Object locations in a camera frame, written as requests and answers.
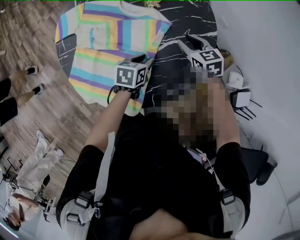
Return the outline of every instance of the backpack strap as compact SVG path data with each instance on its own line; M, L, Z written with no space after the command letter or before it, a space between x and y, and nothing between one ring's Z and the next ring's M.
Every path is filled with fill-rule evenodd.
M108 134L108 145L99 169L96 189L82 192L76 199L69 201L60 214L60 224L71 240L84 240L87 237L90 221L101 217L101 199L103 198L108 182L108 173L114 153L115 132Z
M230 189L225 188L222 185L215 171L214 175L220 189L221 207L224 219L223 232L232 232L231 237L234 238L236 234L242 229L245 223L245 206L241 199L235 197Z
M96 182L96 189L95 189L95 195L94 195L94 205L93 208L90 209L90 211L85 211L83 214L81 214L80 222L81 223L87 223L89 222L93 215L95 214L96 218L101 217L101 207L102 203L100 202L103 198L106 189L107 189L107 182L108 182L108 173L109 173L109 167L113 158L114 154L114 140L115 140L115 133L111 132L108 134L108 145L106 148L106 151L104 153L104 156L102 158L102 162L99 169L99 174Z

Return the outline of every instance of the black pants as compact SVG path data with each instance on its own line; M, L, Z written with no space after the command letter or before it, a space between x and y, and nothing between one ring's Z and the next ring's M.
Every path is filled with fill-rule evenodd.
M6 78L0 82L0 101L9 95L11 80ZM0 126L18 115L18 105L14 97L0 103Z

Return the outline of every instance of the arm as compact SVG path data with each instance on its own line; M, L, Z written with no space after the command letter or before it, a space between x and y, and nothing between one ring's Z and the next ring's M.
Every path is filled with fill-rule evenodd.
M93 145L105 152L108 144L108 134L117 132L130 100L131 92L119 91L107 106L90 132L85 145Z
M213 126L217 136L217 151L226 143L240 143L238 122L233 108L226 96L224 87L218 78L210 79L208 89L209 101L213 106Z
M119 91L101 114L88 136L86 146L82 149L76 165L69 174L56 206L56 218L59 225L63 207L82 191L95 189L101 161L108 144L108 134L118 131L130 96L130 92Z
M34 208L39 207L38 202L27 198L25 196L23 196L22 194L13 194L13 197L15 197L18 201L23 202L23 203L27 203L28 205L31 205Z
M234 111L225 89L214 78L212 88L213 125L217 135L217 157L214 170L225 188L244 202L246 221L250 214L250 184L242 162L240 134Z

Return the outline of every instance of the herringbone wood floor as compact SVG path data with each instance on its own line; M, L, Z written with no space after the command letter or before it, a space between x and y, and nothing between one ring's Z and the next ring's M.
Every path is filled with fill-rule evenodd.
M56 23L68 1L20 1L10 2L6 12L0 14L0 79L10 73L38 65L39 73L13 83L10 95L16 97L30 91L40 83L45 91L34 96L19 109L16 118L0 130L10 148L0 160L4 166L10 160L19 167L19 159L25 161L30 147L36 144L36 131L42 130L49 140L65 152L64 159L76 161L95 118L102 107L88 105L76 93L61 69L54 43ZM51 171L47 196L57 198L66 183L73 162L60 161Z

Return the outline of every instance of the striped t-shirt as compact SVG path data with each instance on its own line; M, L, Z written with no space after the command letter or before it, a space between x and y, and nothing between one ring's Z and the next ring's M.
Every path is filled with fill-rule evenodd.
M141 53L147 54L147 59L155 57L170 26L170 21L153 8L124 1L93 1L80 4L60 17L55 42L76 34L69 81L87 103L107 106L117 62ZM139 113L146 87L142 87L137 100L129 101L127 115Z

